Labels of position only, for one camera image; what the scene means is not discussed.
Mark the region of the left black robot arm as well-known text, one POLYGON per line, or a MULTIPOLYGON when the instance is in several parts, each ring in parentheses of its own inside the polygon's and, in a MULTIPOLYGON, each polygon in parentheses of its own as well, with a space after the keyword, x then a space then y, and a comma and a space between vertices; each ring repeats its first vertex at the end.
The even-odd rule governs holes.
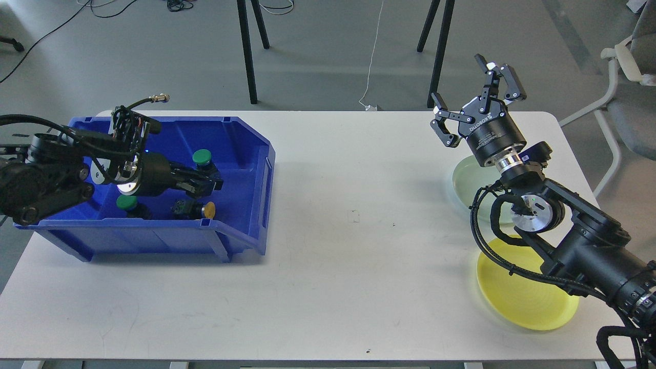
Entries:
POLYGON ((220 191, 223 178, 211 152, 197 150, 195 168, 168 160, 146 149, 149 135, 162 124, 134 108, 166 103, 168 94, 155 94, 112 111, 108 133, 61 126, 35 115, 2 115, 2 126, 36 124, 53 133, 36 133, 28 145, 2 145, 2 214, 27 226, 89 201, 96 185, 116 185, 117 207, 129 217, 150 219, 138 197, 155 197, 169 189, 183 191, 188 200, 173 205, 176 219, 211 219, 215 204, 202 203, 220 191))

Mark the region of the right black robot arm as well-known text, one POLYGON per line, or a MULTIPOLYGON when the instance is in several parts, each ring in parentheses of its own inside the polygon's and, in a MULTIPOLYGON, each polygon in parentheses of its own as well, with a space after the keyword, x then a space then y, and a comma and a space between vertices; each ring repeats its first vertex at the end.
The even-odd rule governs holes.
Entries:
POLYGON ((441 142, 455 148, 465 141, 481 167, 494 167, 499 179, 480 187, 469 206, 469 224, 478 247, 509 275, 555 285, 571 296, 593 296, 617 313, 622 325, 597 333, 597 347, 610 368, 622 368, 609 346, 613 336, 629 338, 638 368, 654 364, 654 261, 644 262, 626 249, 630 235, 620 222, 544 175, 551 148, 541 141, 527 147, 508 111, 524 100, 525 90, 510 65, 474 56, 485 84, 459 112, 451 112, 433 92, 430 122, 441 142), (539 272, 519 267, 497 254, 479 228, 479 208, 494 194, 490 229, 499 240, 527 246, 541 257, 539 272))

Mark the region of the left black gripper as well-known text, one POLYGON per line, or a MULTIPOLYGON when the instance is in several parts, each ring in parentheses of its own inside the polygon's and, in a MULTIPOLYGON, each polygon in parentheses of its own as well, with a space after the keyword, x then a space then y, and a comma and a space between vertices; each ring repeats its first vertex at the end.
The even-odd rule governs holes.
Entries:
POLYGON ((206 198, 223 187, 223 178, 212 161, 190 168, 159 153, 146 153, 135 180, 121 184, 127 196, 159 196, 169 189, 184 191, 190 198, 206 198))

